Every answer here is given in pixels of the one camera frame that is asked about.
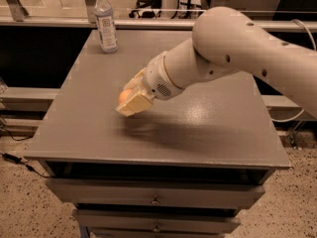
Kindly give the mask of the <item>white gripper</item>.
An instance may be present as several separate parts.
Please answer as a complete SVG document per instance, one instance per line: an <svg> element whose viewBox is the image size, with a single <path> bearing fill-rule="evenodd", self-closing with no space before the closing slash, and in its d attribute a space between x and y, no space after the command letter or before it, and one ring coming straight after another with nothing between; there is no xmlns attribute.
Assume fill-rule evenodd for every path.
<svg viewBox="0 0 317 238"><path fill-rule="evenodd" d="M127 89L143 89L146 87L155 98L169 100L183 92L183 89L176 86L168 77L164 64L166 52L153 58L146 68L142 68L124 86ZM131 92L128 98L121 104L118 103L116 110L126 116L143 112L150 109L153 103L147 99L140 91Z"/></svg>

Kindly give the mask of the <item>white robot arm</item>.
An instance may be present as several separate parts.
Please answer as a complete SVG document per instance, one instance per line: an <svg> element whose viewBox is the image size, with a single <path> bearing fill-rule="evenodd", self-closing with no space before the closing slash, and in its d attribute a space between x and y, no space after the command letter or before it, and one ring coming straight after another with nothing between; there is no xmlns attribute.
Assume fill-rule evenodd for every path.
<svg viewBox="0 0 317 238"><path fill-rule="evenodd" d="M283 41L241 12L214 7L189 39L153 58L124 86L117 111L128 117L188 86L247 72L317 117L317 52Z"/></svg>

